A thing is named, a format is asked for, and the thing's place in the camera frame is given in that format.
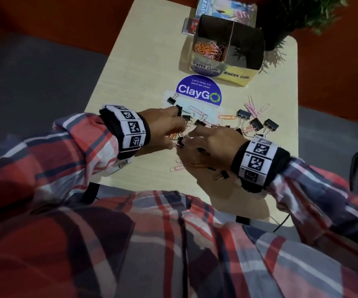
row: person's right hand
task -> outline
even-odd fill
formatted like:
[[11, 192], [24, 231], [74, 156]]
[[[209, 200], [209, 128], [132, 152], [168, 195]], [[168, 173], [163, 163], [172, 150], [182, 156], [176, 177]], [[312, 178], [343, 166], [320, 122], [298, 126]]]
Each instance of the person's right hand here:
[[230, 171], [231, 163], [239, 148], [248, 140], [236, 130], [228, 127], [197, 127], [189, 133], [190, 139], [185, 139], [186, 147], [201, 147], [209, 153], [200, 155], [200, 163], [212, 168]]

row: light wood tabletop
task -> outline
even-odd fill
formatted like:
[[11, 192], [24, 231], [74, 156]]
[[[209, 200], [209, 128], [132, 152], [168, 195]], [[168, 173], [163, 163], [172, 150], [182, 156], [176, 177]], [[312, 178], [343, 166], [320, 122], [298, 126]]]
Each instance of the light wood tabletop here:
[[[189, 71], [192, 37], [181, 33], [191, 8], [166, 0], [135, 0], [107, 60], [86, 112], [98, 113], [104, 104], [121, 104], [132, 110], [161, 108], [164, 91], [175, 91], [178, 82], [193, 74]], [[261, 116], [279, 124], [268, 139], [292, 155], [298, 155], [298, 70], [297, 44], [287, 37], [282, 49], [285, 62], [267, 73], [258, 74], [247, 87], [216, 81], [222, 91], [227, 114], [244, 109], [248, 95], [257, 108], [269, 103]], [[92, 182], [127, 190], [178, 190], [200, 197], [217, 210], [280, 223], [286, 217], [276, 208], [272, 196], [255, 199], [231, 179], [213, 180], [216, 172], [170, 172], [177, 165], [176, 150], [165, 150], [135, 157], [134, 161], [112, 175], [105, 172]], [[289, 219], [284, 224], [292, 226]]]

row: red wall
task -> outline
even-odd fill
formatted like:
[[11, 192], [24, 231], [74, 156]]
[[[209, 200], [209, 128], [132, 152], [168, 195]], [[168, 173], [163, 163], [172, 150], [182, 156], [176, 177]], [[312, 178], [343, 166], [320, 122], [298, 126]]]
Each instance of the red wall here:
[[[132, 2], [0, 0], [0, 35], [16, 31], [109, 54]], [[351, 0], [340, 16], [322, 36], [308, 30], [293, 34], [298, 41], [299, 105], [358, 121], [358, 0]]]

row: plaid shirt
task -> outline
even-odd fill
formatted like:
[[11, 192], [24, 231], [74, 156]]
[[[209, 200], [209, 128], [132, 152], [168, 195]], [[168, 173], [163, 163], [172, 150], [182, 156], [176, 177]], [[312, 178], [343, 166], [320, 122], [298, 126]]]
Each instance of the plaid shirt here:
[[0, 297], [358, 297], [358, 196], [293, 158], [269, 187], [305, 244], [177, 191], [76, 201], [118, 144], [77, 114], [0, 144]]

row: orange paper clip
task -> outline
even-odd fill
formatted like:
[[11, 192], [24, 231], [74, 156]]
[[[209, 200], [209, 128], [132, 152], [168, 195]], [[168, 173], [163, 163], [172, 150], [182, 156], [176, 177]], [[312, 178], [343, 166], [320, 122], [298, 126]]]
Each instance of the orange paper clip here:
[[234, 120], [237, 119], [237, 116], [234, 115], [219, 115], [219, 119], [227, 119], [227, 120]]

